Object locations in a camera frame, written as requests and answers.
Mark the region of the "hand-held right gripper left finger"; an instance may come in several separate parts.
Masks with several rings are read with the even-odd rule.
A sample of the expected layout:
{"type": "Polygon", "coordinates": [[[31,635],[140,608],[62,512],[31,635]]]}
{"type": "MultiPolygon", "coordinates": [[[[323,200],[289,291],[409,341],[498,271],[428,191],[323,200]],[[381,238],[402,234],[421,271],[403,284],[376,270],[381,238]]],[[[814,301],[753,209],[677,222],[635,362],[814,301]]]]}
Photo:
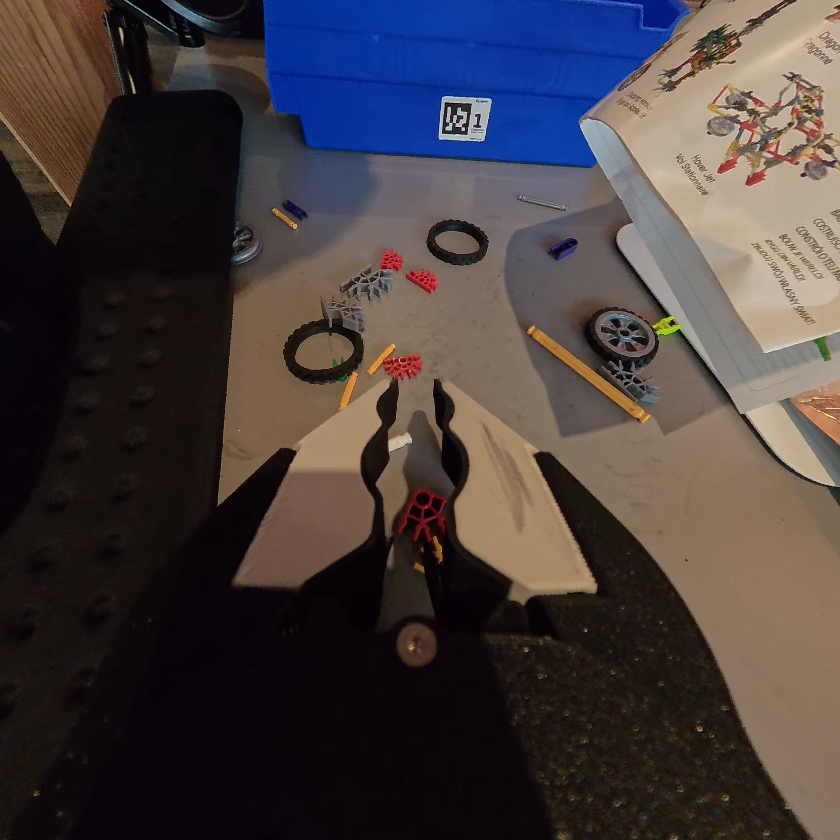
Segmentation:
{"type": "Polygon", "coordinates": [[[374,535],[398,393],[381,382],[296,444],[235,586],[299,589],[374,535]]]}

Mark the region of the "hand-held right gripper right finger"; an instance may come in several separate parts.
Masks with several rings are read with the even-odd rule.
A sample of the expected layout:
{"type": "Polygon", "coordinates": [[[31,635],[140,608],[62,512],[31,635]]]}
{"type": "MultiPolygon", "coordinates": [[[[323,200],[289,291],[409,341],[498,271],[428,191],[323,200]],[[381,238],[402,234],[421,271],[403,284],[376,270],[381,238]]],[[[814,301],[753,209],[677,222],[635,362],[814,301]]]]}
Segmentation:
{"type": "Polygon", "coordinates": [[[506,599],[596,593],[538,450],[450,381],[435,380],[434,409],[453,484],[449,590],[498,591],[506,599]]]}

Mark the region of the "blue plastic bin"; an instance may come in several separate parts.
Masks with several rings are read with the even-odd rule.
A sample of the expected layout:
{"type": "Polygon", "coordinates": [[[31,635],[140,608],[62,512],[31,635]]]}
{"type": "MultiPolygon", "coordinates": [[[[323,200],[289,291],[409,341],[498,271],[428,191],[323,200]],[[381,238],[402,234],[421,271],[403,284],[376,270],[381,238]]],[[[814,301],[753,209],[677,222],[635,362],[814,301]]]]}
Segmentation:
{"type": "Polygon", "coordinates": [[[589,167],[580,119],[688,15],[671,1],[264,2],[275,110],[311,147],[589,167]]]}

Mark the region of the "black toy tyre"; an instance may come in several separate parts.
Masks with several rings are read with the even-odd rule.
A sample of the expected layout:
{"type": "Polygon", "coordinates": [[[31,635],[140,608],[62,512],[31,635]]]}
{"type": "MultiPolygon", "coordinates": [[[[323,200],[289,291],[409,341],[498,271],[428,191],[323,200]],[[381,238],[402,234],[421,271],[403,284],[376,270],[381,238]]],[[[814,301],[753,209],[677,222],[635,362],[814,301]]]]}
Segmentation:
{"type": "Polygon", "coordinates": [[[430,254],[451,266],[471,266],[487,255],[489,239],[487,234],[478,226],[459,219],[445,219],[436,222],[427,233],[427,249],[430,254]],[[450,251],[438,243],[438,237],[444,233],[459,233],[473,239],[476,248],[467,253],[450,251]]]}
{"type": "Polygon", "coordinates": [[[283,348],[283,358],[289,372],[300,381],[314,385],[334,383],[333,377],[335,375],[341,375],[342,373],[349,375],[353,371],[357,371],[361,366],[363,357],[364,342],[362,336],[357,332],[344,329],[340,325],[336,328],[330,328],[325,319],[302,324],[288,337],[283,348]],[[334,369],[331,366],[323,369],[311,369],[299,364],[297,356],[301,345],[307,340],[322,333],[337,333],[339,336],[352,343],[353,351],[350,357],[345,361],[343,368],[334,369]]]}

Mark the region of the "long yellow toy rod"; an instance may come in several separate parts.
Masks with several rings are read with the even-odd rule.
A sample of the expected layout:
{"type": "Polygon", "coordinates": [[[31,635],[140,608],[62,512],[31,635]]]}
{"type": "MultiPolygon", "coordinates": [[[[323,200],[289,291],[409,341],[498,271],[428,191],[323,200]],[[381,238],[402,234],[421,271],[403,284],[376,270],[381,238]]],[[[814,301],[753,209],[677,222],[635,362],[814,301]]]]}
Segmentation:
{"type": "Polygon", "coordinates": [[[552,356],[565,364],[574,373],[593,385],[597,391],[622,408],[636,421],[643,424],[651,419],[650,413],[646,412],[640,405],[635,403],[631,397],[626,395],[615,385],[608,382],[602,376],[595,373],[581,360],[577,359],[570,351],[567,351],[560,344],[552,340],[546,333],[532,325],[528,327],[527,335],[533,341],[549,351],[552,356]]]}

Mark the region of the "grey snowflake connector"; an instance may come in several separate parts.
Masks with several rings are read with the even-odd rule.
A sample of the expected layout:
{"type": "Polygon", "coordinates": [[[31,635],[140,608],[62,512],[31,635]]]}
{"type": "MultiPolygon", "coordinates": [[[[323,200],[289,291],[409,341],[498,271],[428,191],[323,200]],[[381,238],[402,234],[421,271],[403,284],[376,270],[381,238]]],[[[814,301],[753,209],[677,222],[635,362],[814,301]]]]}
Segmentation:
{"type": "Polygon", "coordinates": [[[608,361],[602,365],[601,374],[636,404],[654,405],[659,402],[659,396],[656,395],[658,386],[639,375],[633,362],[608,361]]]}
{"type": "Polygon", "coordinates": [[[330,328],[341,326],[355,333],[365,329],[365,314],[362,305],[347,298],[320,298],[323,318],[330,328]]]}
{"type": "Polygon", "coordinates": [[[369,301],[381,299],[384,294],[390,292],[393,287],[393,270],[373,270],[372,266],[366,266],[351,278],[340,284],[339,291],[348,299],[362,301],[366,298],[369,301]]]}

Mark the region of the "grey toy wheel with tyre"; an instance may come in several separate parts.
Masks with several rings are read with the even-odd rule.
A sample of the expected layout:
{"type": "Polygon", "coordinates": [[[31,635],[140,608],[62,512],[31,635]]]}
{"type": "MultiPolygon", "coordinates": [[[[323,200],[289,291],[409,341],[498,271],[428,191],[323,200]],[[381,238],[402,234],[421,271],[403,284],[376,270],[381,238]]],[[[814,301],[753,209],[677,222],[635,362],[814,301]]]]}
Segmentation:
{"type": "Polygon", "coordinates": [[[585,338],[594,352],[607,362],[629,369],[649,364],[659,348],[659,337],[644,318],[624,308],[594,312],[585,325],[585,338]]]}

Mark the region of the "white document stand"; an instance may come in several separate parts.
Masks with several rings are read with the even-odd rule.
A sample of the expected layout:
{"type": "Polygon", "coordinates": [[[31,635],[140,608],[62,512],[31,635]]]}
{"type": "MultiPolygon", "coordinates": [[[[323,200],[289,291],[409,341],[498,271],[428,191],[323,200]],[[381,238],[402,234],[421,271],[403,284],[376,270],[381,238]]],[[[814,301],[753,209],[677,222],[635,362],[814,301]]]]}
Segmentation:
{"type": "MultiPolygon", "coordinates": [[[[616,246],[662,309],[675,316],[689,345],[716,375],[706,349],[634,224],[626,224],[618,231],[616,246]]],[[[743,413],[742,418],[785,467],[816,484],[839,488],[838,446],[790,401],[757,408],[743,413]]]]}

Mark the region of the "shiny plastic bag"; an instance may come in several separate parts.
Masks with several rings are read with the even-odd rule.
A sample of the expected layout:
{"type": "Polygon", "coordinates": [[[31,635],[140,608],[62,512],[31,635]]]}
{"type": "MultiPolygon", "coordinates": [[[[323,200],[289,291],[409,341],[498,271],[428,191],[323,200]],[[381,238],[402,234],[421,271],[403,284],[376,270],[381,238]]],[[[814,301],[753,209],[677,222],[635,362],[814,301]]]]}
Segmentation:
{"type": "Polygon", "coordinates": [[[795,395],[791,398],[791,404],[839,445],[839,381],[795,395]]]}

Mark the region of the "toy model instruction sheet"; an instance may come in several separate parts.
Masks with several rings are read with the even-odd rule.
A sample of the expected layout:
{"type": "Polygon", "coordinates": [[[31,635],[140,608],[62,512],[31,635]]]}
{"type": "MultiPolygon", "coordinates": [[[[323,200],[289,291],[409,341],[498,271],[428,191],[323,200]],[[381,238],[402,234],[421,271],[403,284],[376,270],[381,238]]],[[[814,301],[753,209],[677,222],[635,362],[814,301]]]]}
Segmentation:
{"type": "Polygon", "coordinates": [[[581,120],[617,141],[763,352],[838,332],[838,1],[705,2],[581,120]]]}

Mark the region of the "wooden side panel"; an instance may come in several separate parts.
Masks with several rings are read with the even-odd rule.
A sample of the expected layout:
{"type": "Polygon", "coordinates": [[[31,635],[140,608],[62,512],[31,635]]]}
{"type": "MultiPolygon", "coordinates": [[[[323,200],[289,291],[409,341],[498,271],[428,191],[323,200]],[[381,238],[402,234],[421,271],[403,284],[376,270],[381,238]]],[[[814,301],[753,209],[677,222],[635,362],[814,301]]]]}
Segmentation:
{"type": "Polygon", "coordinates": [[[1,114],[72,204],[120,88],[101,1],[1,2],[1,114]]]}

